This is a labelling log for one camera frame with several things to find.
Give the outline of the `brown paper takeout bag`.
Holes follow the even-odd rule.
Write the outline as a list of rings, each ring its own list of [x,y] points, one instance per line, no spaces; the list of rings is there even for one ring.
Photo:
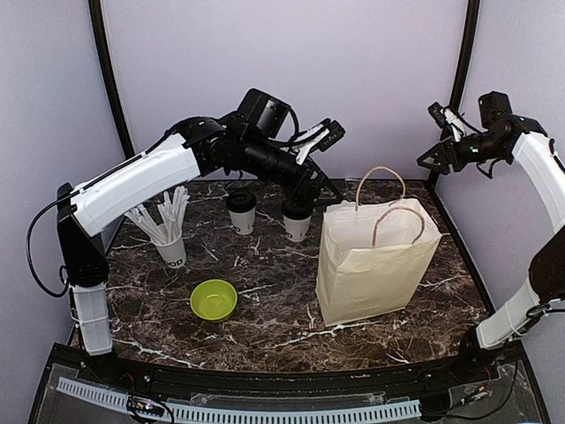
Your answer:
[[[320,238],[316,295],[326,326],[405,308],[441,242],[419,200],[380,204],[359,199],[327,207]]]

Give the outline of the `white paper coffee cup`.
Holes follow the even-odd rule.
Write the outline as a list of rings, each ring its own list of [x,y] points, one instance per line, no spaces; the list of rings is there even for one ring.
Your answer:
[[[245,212],[229,211],[230,220],[238,235],[250,235],[254,230],[255,224],[255,208],[251,208]]]

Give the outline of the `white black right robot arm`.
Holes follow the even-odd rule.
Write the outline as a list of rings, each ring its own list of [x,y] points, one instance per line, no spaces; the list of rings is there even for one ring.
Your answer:
[[[470,342],[497,349],[564,298],[564,164],[534,119],[502,113],[477,132],[450,109],[433,116],[448,136],[418,164],[444,174],[440,196],[497,304]]]

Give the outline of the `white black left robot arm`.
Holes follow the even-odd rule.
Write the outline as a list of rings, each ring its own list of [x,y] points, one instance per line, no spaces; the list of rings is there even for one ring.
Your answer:
[[[106,284],[109,264],[95,244],[106,227],[130,209],[173,186],[216,170],[242,171],[280,186],[301,207],[317,207],[322,189],[334,191],[327,175],[310,158],[344,135],[328,118],[290,143],[276,143],[234,114],[215,119],[191,117],[173,125],[152,147],[99,177],[59,187],[52,207],[64,258],[65,289],[72,293],[76,322],[91,372],[106,385],[124,379],[115,359],[109,327]]]

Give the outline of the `black plastic cup lid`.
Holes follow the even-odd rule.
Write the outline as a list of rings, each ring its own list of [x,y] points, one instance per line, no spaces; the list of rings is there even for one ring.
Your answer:
[[[282,215],[292,220],[305,220],[312,216],[312,205],[298,205],[291,200],[285,200],[281,206]]]

